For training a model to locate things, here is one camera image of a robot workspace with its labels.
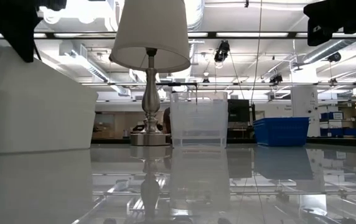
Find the clear plastic container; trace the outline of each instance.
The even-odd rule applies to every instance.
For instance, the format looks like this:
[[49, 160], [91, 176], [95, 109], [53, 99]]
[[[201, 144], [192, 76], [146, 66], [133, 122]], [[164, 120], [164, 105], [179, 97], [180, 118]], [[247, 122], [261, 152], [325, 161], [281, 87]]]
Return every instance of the clear plastic container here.
[[172, 93], [170, 99], [174, 148], [227, 146], [227, 93]]

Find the blue crate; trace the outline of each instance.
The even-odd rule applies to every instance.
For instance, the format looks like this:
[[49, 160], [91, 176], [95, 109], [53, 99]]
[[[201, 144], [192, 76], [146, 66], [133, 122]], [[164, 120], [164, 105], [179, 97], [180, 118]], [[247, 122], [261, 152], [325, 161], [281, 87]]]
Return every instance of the blue crate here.
[[344, 130], [342, 128], [321, 128], [321, 136], [329, 136], [329, 131], [331, 133], [330, 137], [341, 137], [344, 135]]
[[258, 144], [303, 146], [307, 142], [309, 118], [263, 118], [254, 122]]
[[344, 128], [345, 136], [356, 136], [356, 128]]

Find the black object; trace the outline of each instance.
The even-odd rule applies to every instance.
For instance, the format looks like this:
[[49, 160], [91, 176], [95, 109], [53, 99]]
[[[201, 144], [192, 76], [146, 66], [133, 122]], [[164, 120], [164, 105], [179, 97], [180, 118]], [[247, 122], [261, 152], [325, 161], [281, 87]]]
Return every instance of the black object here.
[[114, 218], [107, 218], [104, 220], [103, 224], [117, 224]]
[[281, 74], [277, 74], [277, 75], [273, 76], [269, 82], [278, 84], [280, 82], [283, 82], [283, 77]]
[[0, 0], [0, 33], [23, 61], [34, 61], [34, 29], [42, 18], [40, 6], [54, 11], [66, 8], [67, 0]]
[[[133, 128], [133, 131], [142, 131], [143, 129], [145, 129], [145, 125], [144, 124], [139, 124], [139, 125], [135, 126], [135, 128]], [[157, 129], [159, 131], [162, 131], [163, 130], [163, 125], [157, 124]]]
[[329, 62], [339, 62], [341, 60], [341, 54], [336, 52], [330, 56], [328, 56], [327, 61]]
[[215, 53], [214, 61], [215, 62], [223, 62], [228, 57], [228, 52], [230, 51], [230, 46], [227, 40], [222, 40], [221, 44]]
[[228, 122], [249, 122], [250, 103], [248, 100], [228, 100]]
[[356, 1], [326, 0], [304, 8], [308, 20], [308, 45], [318, 46], [344, 28], [345, 34], [356, 33]]

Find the monitor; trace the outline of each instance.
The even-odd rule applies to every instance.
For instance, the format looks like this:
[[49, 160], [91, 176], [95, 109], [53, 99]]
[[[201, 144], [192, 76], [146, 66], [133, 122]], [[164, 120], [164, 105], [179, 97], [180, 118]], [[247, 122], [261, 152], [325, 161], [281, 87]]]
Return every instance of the monitor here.
[[248, 100], [228, 100], [228, 122], [249, 122], [250, 102]]

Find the air duct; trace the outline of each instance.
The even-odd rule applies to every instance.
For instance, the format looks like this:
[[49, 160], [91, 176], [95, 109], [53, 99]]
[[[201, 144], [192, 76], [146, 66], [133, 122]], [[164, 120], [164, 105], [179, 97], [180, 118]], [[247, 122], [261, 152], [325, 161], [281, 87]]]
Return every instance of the air duct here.
[[[88, 59], [88, 50], [84, 45], [81, 45], [79, 49], [76, 49], [71, 41], [63, 41], [59, 46], [59, 55], [66, 55], [74, 59], [74, 61], [87, 69], [93, 76], [98, 77], [105, 83], [116, 82], [110, 77], [106, 76], [106, 72], [96, 66], [96, 63]], [[112, 89], [118, 92], [119, 96], [131, 96], [129, 89], [122, 86], [111, 85]]]
[[302, 61], [305, 64], [315, 63], [319, 60], [327, 58], [328, 56], [356, 43], [356, 40], [336, 40], [330, 41], [318, 49], [306, 54]]

